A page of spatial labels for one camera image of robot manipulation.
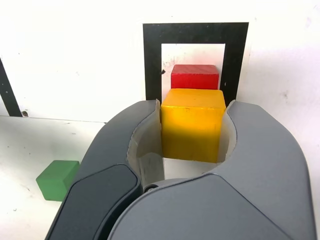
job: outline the green cube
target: green cube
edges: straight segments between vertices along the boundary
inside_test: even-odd
[[[79,169],[78,161],[54,160],[36,178],[45,200],[63,201]]]

